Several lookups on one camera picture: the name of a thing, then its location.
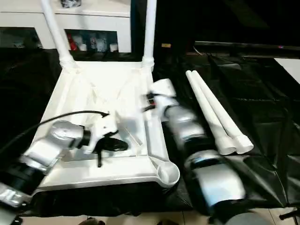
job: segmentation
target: tiled floor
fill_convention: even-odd
[[[294,225],[292,218],[281,221],[280,214],[292,211],[292,208],[286,209],[255,209],[272,225]],[[118,217],[94,217],[104,221],[107,225],[157,225],[162,219],[170,219],[179,225],[207,225],[208,217],[200,215],[197,212],[164,212],[164,213],[143,213],[138,217],[121,215]],[[23,225],[77,225],[87,219],[87,216],[79,217],[25,217]]]

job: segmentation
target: black tarp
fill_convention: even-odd
[[[13,135],[39,122],[59,77],[55,50],[0,50],[0,102],[2,146]],[[76,60],[139,61],[131,54],[74,53]],[[197,70],[255,148],[245,155],[228,156],[241,176],[247,197],[243,207],[277,208],[300,205],[300,86],[273,59],[220,58],[212,56],[156,57],[154,80],[170,78],[178,99],[203,115],[185,77]],[[182,164],[167,128],[165,140],[170,159]],[[30,134],[13,148],[26,149]],[[171,189],[154,182],[79,188],[37,193],[27,215],[116,216],[146,211],[191,210],[191,187],[181,177]]]

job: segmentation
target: small black object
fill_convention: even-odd
[[[102,150],[106,151],[125,151],[128,149],[128,144],[122,140],[112,138],[112,137],[104,137],[100,139],[93,151],[98,155],[98,167],[102,166]]]

